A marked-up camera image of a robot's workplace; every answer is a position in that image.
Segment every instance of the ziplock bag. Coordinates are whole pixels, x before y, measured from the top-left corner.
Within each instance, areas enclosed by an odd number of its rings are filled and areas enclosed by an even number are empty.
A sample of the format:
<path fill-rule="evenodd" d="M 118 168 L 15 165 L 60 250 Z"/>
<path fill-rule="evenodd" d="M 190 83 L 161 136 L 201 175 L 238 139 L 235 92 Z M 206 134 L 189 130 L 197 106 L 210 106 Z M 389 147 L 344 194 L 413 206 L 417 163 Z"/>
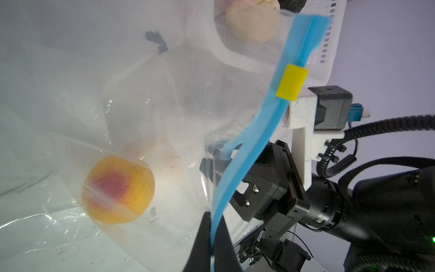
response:
<path fill-rule="evenodd" d="M 182 270 L 213 201 L 199 164 L 208 147 L 239 135 L 258 113 L 294 20 L 251 0 L 219 14 L 215 5 L 21 0 L 2 7 L 0 200 L 20 204 L 0 217 L 6 267 L 30 267 L 81 233 L 95 235 L 96 224 L 151 271 Z M 46 177 L 49 198 L 23 194 Z M 58 204 L 46 209 L 52 197 Z M 77 205 L 84 212 L 73 220 L 53 219 Z M 231 207 L 226 216 L 235 242 L 248 222 Z M 34 234 L 8 252 L 24 225 Z M 64 232 L 73 225 L 74 235 Z M 46 245 L 43 237 L 58 239 Z"/>

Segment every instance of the black cylinder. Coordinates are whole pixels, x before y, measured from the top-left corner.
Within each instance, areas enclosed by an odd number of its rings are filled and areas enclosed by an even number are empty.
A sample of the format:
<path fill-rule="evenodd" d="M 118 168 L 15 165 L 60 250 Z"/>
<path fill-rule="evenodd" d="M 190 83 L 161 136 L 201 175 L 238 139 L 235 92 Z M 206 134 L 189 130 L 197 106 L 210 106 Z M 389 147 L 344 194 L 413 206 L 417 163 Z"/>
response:
<path fill-rule="evenodd" d="M 435 254 L 435 166 L 358 182 L 349 203 L 313 175 L 300 221 L 363 247 Z"/>

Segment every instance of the yellow slider clip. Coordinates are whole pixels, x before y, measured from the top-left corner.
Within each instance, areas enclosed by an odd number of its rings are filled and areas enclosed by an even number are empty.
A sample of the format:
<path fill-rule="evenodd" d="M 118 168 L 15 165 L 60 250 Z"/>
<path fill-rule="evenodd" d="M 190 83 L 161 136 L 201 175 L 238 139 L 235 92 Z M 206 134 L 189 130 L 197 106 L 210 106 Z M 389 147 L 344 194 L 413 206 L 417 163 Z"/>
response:
<path fill-rule="evenodd" d="M 296 101 L 307 76 L 307 69 L 292 64 L 287 65 L 276 96 Z"/>

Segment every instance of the gray wall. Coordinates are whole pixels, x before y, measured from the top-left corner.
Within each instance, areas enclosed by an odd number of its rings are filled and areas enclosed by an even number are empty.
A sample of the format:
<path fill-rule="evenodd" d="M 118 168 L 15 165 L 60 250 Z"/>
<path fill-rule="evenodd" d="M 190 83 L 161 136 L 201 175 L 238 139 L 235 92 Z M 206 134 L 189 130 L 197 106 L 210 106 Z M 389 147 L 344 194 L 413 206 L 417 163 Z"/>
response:
<path fill-rule="evenodd" d="M 371 117 L 360 124 L 435 114 L 434 12 L 433 0 L 355 0 L 347 4 L 329 85 L 352 92 L 354 102 L 371 110 Z M 354 166 L 401 155 L 435 158 L 434 139 L 435 134 L 430 131 L 363 138 Z M 347 146 L 353 150 L 353 143 Z M 377 166 L 356 179 L 404 170 L 399 166 Z M 329 272 L 344 270 L 342 265 L 349 243 L 301 226 L 296 228 L 296 233 Z"/>

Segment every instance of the black bracket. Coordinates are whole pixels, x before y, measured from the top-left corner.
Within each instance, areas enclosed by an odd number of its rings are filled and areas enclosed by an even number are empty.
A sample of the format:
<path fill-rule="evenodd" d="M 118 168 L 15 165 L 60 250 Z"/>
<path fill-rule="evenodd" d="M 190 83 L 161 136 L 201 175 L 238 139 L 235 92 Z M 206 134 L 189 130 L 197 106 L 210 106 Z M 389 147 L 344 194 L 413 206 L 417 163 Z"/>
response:
<path fill-rule="evenodd" d="M 214 159 L 204 158 L 201 172 L 218 183 L 231 163 L 218 158 L 219 150 L 209 151 Z M 249 170 L 243 182 L 248 188 L 235 192 L 231 205 L 245 221 L 264 221 L 263 237 L 277 241 L 308 212 L 310 205 L 287 143 L 269 143 Z"/>

